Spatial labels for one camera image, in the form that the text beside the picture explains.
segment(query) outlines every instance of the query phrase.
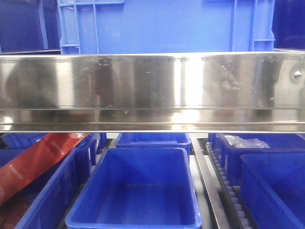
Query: screw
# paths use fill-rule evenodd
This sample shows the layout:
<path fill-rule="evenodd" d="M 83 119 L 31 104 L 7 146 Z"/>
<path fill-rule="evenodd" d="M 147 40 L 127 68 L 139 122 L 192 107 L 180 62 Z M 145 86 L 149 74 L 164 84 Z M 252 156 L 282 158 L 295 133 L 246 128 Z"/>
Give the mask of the screw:
<path fill-rule="evenodd" d="M 296 72 L 295 72 L 295 79 L 296 79 L 296 80 L 301 79 L 301 78 L 302 78 L 302 75 L 303 75 L 303 74 L 302 74 L 300 71 L 296 71 Z"/>

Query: shelf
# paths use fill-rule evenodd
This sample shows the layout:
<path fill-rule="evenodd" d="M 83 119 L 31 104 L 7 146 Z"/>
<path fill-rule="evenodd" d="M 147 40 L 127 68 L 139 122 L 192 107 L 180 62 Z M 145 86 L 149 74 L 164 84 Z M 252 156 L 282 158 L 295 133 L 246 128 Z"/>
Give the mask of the shelf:
<path fill-rule="evenodd" d="M 305 132 L 305 52 L 0 56 L 0 132 Z"/>

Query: red bag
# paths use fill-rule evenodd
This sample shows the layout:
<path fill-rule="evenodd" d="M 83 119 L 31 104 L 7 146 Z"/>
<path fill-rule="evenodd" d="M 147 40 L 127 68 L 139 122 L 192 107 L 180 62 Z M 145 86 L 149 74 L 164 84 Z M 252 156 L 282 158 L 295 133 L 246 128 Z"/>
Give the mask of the red bag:
<path fill-rule="evenodd" d="M 69 153 L 88 133 L 47 134 L 0 168 L 0 205 Z"/>

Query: blue plastic bin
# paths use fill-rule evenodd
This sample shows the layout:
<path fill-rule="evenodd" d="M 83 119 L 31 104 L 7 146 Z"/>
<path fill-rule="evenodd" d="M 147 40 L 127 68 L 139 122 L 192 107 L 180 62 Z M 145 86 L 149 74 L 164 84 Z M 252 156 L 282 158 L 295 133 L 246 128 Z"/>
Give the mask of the blue plastic bin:
<path fill-rule="evenodd" d="M 1 150 L 0 166 L 23 150 Z M 18 195 L 31 204 L 15 229 L 54 229 L 80 185 L 86 182 L 88 154 L 74 148 L 64 159 L 34 180 Z"/>
<path fill-rule="evenodd" d="M 71 208 L 66 224 L 70 229 L 200 227 L 186 151 L 108 149 Z"/>
<path fill-rule="evenodd" d="M 264 153 L 277 150 L 289 152 L 299 150 L 305 152 L 304 137 L 297 134 L 231 134 L 238 135 L 243 139 L 258 138 L 265 141 L 270 148 L 234 148 L 229 145 L 224 134 L 219 134 L 221 141 L 221 166 L 226 168 L 226 176 L 230 185 L 240 185 L 242 178 L 242 154 Z"/>
<path fill-rule="evenodd" d="M 2 0 L 0 52 L 59 48 L 55 0 Z"/>
<path fill-rule="evenodd" d="M 275 0 L 58 0 L 62 54 L 272 51 Z"/>
<path fill-rule="evenodd" d="M 305 229 L 305 154 L 242 155 L 240 196 L 259 229 Z"/>
<path fill-rule="evenodd" d="M 186 133 L 120 133 L 116 147 L 183 148 L 187 155 L 191 151 L 191 139 Z"/>
<path fill-rule="evenodd" d="M 305 1 L 277 0 L 273 31 L 276 48 L 305 49 Z"/>
<path fill-rule="evenodd" d="M 10 149 L 26 149 L 42 139 L 46 133 L 12 133 L 1 136 Z"/>

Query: bin handle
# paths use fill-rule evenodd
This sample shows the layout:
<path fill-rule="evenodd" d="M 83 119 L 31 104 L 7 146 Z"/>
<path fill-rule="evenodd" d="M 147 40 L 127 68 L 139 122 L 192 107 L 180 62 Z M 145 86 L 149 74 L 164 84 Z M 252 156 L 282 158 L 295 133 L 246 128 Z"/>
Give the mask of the bin handle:
<path fill-rule="evenodd" d="M 125 0 L 95 0 L 95 4 L 99 5 L 117 5 L 117 4 L 124 4 Z"/>

